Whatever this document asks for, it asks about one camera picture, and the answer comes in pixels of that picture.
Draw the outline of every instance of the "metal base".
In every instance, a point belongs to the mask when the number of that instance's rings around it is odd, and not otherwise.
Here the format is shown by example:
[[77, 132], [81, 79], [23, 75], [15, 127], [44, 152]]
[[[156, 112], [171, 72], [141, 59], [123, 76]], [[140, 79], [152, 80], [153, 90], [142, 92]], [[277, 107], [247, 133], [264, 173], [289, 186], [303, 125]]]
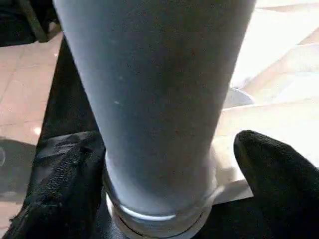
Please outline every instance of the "metal base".
[[136, 225], [139, 223], [138, 220], [135, 221], [134, 230], [131, 229], [126, 224], [127, 221], [123, 220], [123, 218], [119, 215], [119, 210], [114, 207], [108, 195], [106, 195], [106, 199], [108, 211], [112, 219], [114, 220], [117, 227], [121, 230], [121, 232], [123, 232], [130, 239], [190, 239], [195, 236], [204, 226], [211, 211], [211, 206], [205, 207], [204, 210], [199, 213], [199, 217], [193, 219], [194, 223], [186, 229], [184, 228], [185, 225], [183, 223], [181, 223], [180, 225], [177, 225], [176, 223], [170, 225], [168, 220], [166, 222], [153, 222], [155, 224], [159, 223], [162, 225], [160, 230], [156, 227], [152, 228], [151, 226], [149, 226], [149, 224], [151, 224], [152, 222], [148, 222], [148, 225], [142, 227], [144, 231], [137, 231]]

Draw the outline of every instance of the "gray cylinder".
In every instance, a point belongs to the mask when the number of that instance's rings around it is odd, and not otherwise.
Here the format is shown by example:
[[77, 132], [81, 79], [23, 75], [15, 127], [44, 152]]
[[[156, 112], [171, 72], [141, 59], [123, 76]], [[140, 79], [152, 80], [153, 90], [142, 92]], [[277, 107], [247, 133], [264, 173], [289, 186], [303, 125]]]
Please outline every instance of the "gray cylinder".
[[181, 233], [215, 189], [210, 144], [254, 0], [54, 2], [107, 148], [112, 204], [134, 228], [143, 216], [188, 222], [149, 237]]

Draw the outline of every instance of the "black fabric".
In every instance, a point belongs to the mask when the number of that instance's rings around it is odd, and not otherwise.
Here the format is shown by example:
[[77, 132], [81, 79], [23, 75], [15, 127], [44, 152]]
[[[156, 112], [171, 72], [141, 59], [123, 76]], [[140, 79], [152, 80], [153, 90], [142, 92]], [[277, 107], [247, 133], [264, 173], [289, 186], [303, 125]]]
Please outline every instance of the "black fabric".
[[[57, 146], [56, 142], [63, 142], [67, 140], [68, 137], [64, 136], [66, 134], [76, 134], [78, 132], [90, 130], [97, 130], [97, 126], [95, 124], [94, 116], [90, 109], [90, 105], [87, 101], [85, 92], [81, 85], [80, 78], [73, 63], [72, 56], [64, 39], [56, 66], [56, 72], [53, 78], [52, 89], [50, 92], [45, 113], [45, 119], [42, 126], [41, 137], [37, 146], [37, 156], [33, 163], [28, 195], [30, 194], [30, 192], [33, 191], [33, 188], [37, 187], [37, 185], [39, 185], [39, 182], [43, 178], [45, 178], [49, 174], [49, 172], [52, 171], [52, 168], [58, 161], [58, 157], [55, 159], [52, 157], [40, 157], [41, 152], [44, 152], [46, 150], [46, 154], [52, 152], [52, 149], [56, 148]], [[250, 152], [257, 153], [256, 151], [254, 151], [252, 143], [247, 141], [247, 144], [249, 145]], [[62, 146], [62, 148], [60, 148], [59, 150], [67, 151], [69, 146], [67, 146], [66, 144], [62, 145], [64, 146]], [[101, 145], [100, 148], [96, 148], [95, 150], [101, 150], [101, 148], [104, 148], [104, 146]], [[259, 146], [257, 148], [259, 149], [258, 153], [263, 153], [263, 150], [261, 150]], [[256, 168], [249, 167], [250, 164], [245, 163], [242, 155], [242, 153], [236, 153], [236, 156], [239, 158], [240, 166], [242, 168], [245, 167], [251, 170], [257, 170]], [[275, 164], [275, 159], [278, 158], [272, 159], [273, 167], [275, 167], [276, 170], [279, 170], [279, 168], [276, 168]], [[283, 217], [277, 218], [278, 211], [267, 211], [266, 204], [263, 204], [263, 202], [269, 204], [273, 203], [274, 207], [276, 206], [276, 201], [278, 199], [272, 197], [271, 193], [273, 193], [272, 189], [277, 182], [275, 181], [275, 178], [271, 178], [271, 167], [268, 169], [267, 165], [265, 165], [264, 163], [261, 163], [261, 165], [259, 166], [264, 167], [263, 174], [256, 174], [254, 176], [251, 176], [248, 171], [243, 171], [254, 193], [257, 193], [257, 195], [259, 193], [259, 191], [256, 191], [256, 187], [258, 187], [260, 189], [260, 192], [263, 193], [261, 195], [269, 193], [269, 195], [265, 197], [265, 200], [260, 201], [259, 197], [255, 197], [214, 206], [204, 228], [195, 236], [196, 239], [273, 238], [273, 231], [270, 228], [274, 229], [276, 238], [286, 238], [288, 235], [292, 235], [287, 231], [282, 232], [281, 234], [277, 234], [276, 222], [278, 222], [278, 220], [281, 220]], [[298, 172], [296, 168], [290, 171], [290, 173], [292, 174], [295, 172], [300, 177], [303, 175], [302, 173]], [[258, 180], [258, 186], [255, 186], [254, 184], [254, 177], [260, 177], [260, 180]], [[264, 178], [266, 180], [264, 184], [260, 184], [262, 182], [261, 178]], [[279, 182], [283, 185], [289, 183], [289, 181], [285, 182], [284, 179]], [[286, 194], [283, 191], [281, 194], [277, 194], [276, 197], [283, 197], [283, 200], [288, 200], [289, 197], [285, 198], [285, 195]], [[101, 197], [101, 206], [96, 214], [91, 238], [126, 238], [115, 226], [114, 222], [111, 220], [107, 212], [104, 190], [102, 190]], [[281, 212], [286, 213], [286, 216], [290, 214], [289, 211], [285, 210], [282, 210]]]
[[3, 239], [87, 239], [101, 201], [102, 138], [91, 131], [41, 144], [33, 162], [36, 181]]
[[0, 47], [34, 41], [35, 36], [21, 12], [14, 6], [0, 7]]
[[243, 131], [234, 152], [277, 238], [318, 238], [319, 170], [291, 146]]

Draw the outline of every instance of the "white surface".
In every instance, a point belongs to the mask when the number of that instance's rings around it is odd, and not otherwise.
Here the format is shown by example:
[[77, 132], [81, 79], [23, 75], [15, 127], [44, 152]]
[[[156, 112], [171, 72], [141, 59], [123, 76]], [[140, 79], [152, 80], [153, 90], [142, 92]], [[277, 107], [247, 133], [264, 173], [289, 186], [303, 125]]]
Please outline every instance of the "white surface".
[[256, 7], [276, 7], [296, 4], [318, 3], [319, 0], [257, 0]]
[[255, 10], [239, 52], [231, 87], [241, 89], [318, 26], [317, 8], [296, 12]]

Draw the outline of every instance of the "floor tile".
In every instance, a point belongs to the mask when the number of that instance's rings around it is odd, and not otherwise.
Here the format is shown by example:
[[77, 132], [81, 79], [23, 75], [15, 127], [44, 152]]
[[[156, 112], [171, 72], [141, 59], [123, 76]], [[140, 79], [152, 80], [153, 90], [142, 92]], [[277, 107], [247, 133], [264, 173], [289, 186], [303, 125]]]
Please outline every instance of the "floor tile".
[[23, 53], [24, 47], [25, 45], [0, 47], [0, 68], [13, 70]]
[[46, 101], [53, 73], [54, 67], [46, 65], [18, 69], [3, 95], [2, 104], [19, 105]]
[[60, 49], [62, 33], [46, 43], [35, 42], [25, 46], [25, 50], [18, 62], [18, 67], [34, 65], [55, 65]]
[[12, 71], [7, 69], [0, 68], [0, 103], [3, 97], [3, 94], [8, 86], [9, 80], [11, 79]]
[[47, 102], [0, 104], [0, 126], [42, 120]]
[[42, 120], [0, 126], [0, 136], [36, 145], [41, 133]]

